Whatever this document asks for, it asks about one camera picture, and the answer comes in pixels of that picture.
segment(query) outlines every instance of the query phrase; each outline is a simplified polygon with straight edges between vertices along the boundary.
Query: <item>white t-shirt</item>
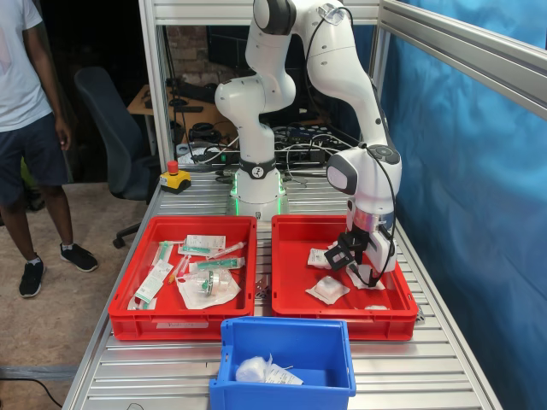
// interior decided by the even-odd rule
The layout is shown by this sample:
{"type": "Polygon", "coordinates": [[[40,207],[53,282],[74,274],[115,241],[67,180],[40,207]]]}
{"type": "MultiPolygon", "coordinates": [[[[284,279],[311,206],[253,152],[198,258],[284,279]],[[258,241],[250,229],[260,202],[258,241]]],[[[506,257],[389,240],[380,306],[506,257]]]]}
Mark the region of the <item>white t-shirt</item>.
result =
{"type": "Polygon", "coordinates": [[[23,42],[23,30],[41,21],[32,0],[0,0],[0,132],[28,126],[51,112],[23,42]]]}

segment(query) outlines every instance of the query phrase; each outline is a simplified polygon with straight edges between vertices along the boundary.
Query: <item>wooden desk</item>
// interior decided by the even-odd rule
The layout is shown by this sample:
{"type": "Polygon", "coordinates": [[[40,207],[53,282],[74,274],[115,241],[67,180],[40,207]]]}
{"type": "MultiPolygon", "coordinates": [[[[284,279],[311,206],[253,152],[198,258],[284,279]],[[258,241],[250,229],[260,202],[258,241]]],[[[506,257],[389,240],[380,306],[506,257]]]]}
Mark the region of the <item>wooden desk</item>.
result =
{"type": "MultiPolygon", "coordinates": [[[[171,94],[171,87],[166,87],[167,94],[168,94],[168,102],[173,99],[173,96],[171,94]]],[[[150,91],[150,86],[145,85],[140,92],[133,98],[133,101],[131,101],[131,104],[129,104],[129,107],[127,107],[127,110],[130,114],[134,115],[144,115],[144,120],[146,121],[146,129],[148,131],[148,138],[150,141],[150,151],[152,152],[152,155],[156,153],[156,129],[154,127],[154,110],[152,108],[146,108],[144,105],[145,102],[149,99],[149,97],[144,98],[144,95],[147,91],[150,91]]],[[[208,122],[210,124],[216,124],[215,129],[220,131],[222,135],[229,134],[230,139],[234,139],[238,132],[236,130],[236,127],[232,124],[230,120],[228,120],[225,116],[223,116],[219,110],[216,108],[214,104],[210,104],[208,102],[198,101],[198,100],[192,100],[190,98],[182,97],[184,100],[188,102],[188,107],[203,107],[203,111],[201,113],[185,113],[185,119],[186,119],[186,126],[188,127],[188,130],[190,130],[194,124],[198,122],[208,122]]],[[[171,121],[174,120],[174,109],[173,107],[169,107],[169,118],[171,121]]],[[[183,124],[182,120],[182,114],[177,113],[177,123],[183,124]]]]}

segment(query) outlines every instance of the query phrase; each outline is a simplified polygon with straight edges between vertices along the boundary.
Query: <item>dark shorts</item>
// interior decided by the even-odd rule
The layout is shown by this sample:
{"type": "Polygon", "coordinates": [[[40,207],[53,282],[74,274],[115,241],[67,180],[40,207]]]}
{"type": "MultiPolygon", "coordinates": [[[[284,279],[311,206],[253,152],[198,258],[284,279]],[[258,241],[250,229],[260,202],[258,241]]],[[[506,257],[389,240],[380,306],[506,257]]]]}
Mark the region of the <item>dark shorts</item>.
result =
{"type": "Polygon", "coordinates": [[[21,157],[38,185],[59,186],[68,181],[53,114],[19,130],[0,132],[0,205],[10,205],[23,192],[21,157]]]}

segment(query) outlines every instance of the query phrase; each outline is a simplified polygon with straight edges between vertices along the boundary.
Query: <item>red plastic crate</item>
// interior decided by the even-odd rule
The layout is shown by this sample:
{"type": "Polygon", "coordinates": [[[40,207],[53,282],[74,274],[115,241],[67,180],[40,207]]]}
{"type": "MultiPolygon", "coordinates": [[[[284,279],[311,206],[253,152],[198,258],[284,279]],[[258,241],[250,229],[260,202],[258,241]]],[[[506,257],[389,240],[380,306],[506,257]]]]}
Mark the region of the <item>red plastic crate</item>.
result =
{"type": "MultiPolygon", "coordinates": [[[[169,263],[176,266],[182,255],[175,245],[169,263]]],[[[191,262],[205,258],[192,256],[191,262]]],[[[255,312],[256,219],[244,216],[157,216],[144,234],[109,306],[114,336],[120,340],[221,340],[221,322],[255,312]],[[223,305],[203,310],[186,309],[176,283],[165,279],[156,294],[155,310],[127,310],[127,304],[150,270],[160,241],[183,241],[187,235],[223,235],[226,247],[247,246],[229,256],[245,257],[245,266],[232,270],[241,291],[223,305]]]]}
{"type": "MultiPolygon", "coordinates": [[[[345,269],[308,266],[311,248],[327,249],[345,231],[345,216],[280,215],[272,219],[272,310],[274,316],[344,319],[351,340],[409,340],[418,307],[398,263],[381,279],[385,290],[358,290],[345,269]],[[326,305],[306,293],[330,275],[350,293],[326,305]],[[384,305],[389,310],[364,310],[384,305]]],[[[368,259],[363,255],[363,262],[368,259]]]]}

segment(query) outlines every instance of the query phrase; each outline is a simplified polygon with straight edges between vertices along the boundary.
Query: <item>blue plastic crate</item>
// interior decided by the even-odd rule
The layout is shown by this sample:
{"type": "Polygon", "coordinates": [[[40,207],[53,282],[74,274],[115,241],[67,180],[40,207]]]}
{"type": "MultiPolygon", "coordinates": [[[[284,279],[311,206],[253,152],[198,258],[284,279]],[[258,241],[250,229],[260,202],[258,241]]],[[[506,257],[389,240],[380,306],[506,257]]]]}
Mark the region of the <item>blue plastic crate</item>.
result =
{"type": "Polygon", "coordinates": [[[212,410],[345,410],[356,395],[347,324],[342,320],[238,318],[221,326],[221,368],[209,383],[212,410]],[[236,382],[247,359],[261,356],[302,385],[236,382]]]}

